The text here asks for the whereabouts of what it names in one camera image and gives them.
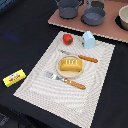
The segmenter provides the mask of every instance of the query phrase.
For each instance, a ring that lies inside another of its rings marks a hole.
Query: yellow box
[[[26,77],[26,75],[25,75],[25,73],[23,72],[23,70],[21,69],[21,70],[15,72],[15,73],[13,73],[13,74],[7,76],[6,78],[3,79],[3,81],[4,81],[5,85],[6,85],[7,87],[9,87],[9,86],[11,86],[12,84],[14,84],[14,83],[20,81],[21,79],[23,79],[23,78],[25,78],[25,77]]]

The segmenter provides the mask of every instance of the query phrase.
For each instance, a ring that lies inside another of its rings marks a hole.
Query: fork tines
[[[45,72],[45,75],[49,78],[51,78],[53,76],[53,73],[49,72],[49,71],[46,71]]]

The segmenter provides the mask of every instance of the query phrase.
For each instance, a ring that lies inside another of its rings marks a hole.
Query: floor
[[[3,123],[1,123],[2,121],[0,121],[0,128],[51,128],[50,126],[42,123],[38,124],[38,127],[35,127],[33,125],[27,127],[11,118],[6,118],[6,119],[5,119],[6,121],[3,121]]]
[[[9,118],[4,125],[0,126],[0,128],[29,128],[29,127],[19,124],[15,120]]]

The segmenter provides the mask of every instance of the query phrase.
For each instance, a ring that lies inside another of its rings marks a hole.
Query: black table
[[[83,33],[48,24],[57,9],[54,0],[16,0],[0,13],[0,105],[39,120],[53,128],[78,126],[38,108],[13,94],[24,80],[7,88],[3,78],[23,69],[26,75],[59,33]],[[115,49],[91,128],[128,127],[128,44],[95,36]]]

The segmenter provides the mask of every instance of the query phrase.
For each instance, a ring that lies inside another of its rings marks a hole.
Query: knife handle
[[[81,58],[81,59],[87,60],[87,61],[94,62],[94,63],[97,63],[98,62],[97,59],[86,57],[86,56],[83,56],[83,55],[78,55],[78,57]]]
[[[72,86],[75,86],[77,88],[80,88],[80,89],[86,89],[86,87],[84,85],[76,83],[76,82],[68,80],[68,79],[64,79],[64,82],[67,83],[67,84],[70,84]]]

